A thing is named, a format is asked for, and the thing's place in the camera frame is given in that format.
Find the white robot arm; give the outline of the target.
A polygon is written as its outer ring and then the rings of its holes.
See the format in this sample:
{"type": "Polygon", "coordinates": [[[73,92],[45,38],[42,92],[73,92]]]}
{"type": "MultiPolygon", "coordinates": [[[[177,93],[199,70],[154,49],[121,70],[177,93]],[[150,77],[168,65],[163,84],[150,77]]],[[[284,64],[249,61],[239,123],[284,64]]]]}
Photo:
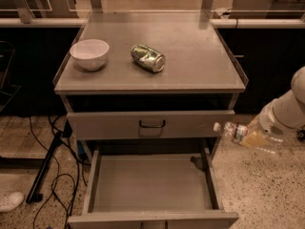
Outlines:
{"type": "Polygon", "coordinates": [[[268,103],[248,125],[240,144],[247,148],[281,143],[284,137],[305,126],[305,67],[291,80],[291,89],[268,103]]]}

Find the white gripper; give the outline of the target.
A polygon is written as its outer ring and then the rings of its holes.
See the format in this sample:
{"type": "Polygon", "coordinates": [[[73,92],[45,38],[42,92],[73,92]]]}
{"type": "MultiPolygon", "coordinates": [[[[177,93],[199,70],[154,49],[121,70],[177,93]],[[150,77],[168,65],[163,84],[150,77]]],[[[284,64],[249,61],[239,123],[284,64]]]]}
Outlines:
{"type": "MultiPolygon", "coordinates": [[[[267,104],[259,115],[249,124],[250,129],[257,125],[270,136],[284,136],[305,125],[305,92],[289,90],[279,98],[267,104]]],[[[247,134],[240,144],[246,148],[261,147],[268,140],[259,131],[247,134]]]]}

